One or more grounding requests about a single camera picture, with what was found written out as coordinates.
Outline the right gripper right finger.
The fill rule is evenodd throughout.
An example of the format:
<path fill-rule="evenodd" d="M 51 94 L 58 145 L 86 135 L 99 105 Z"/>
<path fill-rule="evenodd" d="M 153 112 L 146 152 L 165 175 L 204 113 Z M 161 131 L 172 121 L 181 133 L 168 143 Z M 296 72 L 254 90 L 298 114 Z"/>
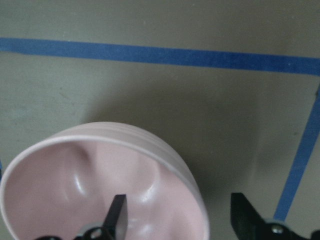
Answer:
<path fill-rule="evenodd" d="M 304 240 L 283 222 L 266 220 L 241 192 L 230 196 L 230 223 L 239 240 Z"/>

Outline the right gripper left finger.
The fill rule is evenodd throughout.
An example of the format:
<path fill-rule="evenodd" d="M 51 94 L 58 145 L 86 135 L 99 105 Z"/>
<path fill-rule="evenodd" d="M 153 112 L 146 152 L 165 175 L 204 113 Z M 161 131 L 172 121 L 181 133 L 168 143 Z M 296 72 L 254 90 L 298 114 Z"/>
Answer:
<path fill-rule="evenodd" d="M 90 204 L 80 208 L 79 220 L 67 220 L 66 233 L 71 224 L 82 222 L 73 240 L 124 240 L 128 230 L 128 204 L 126 194 L 116 194 L 108 208 Z"/>

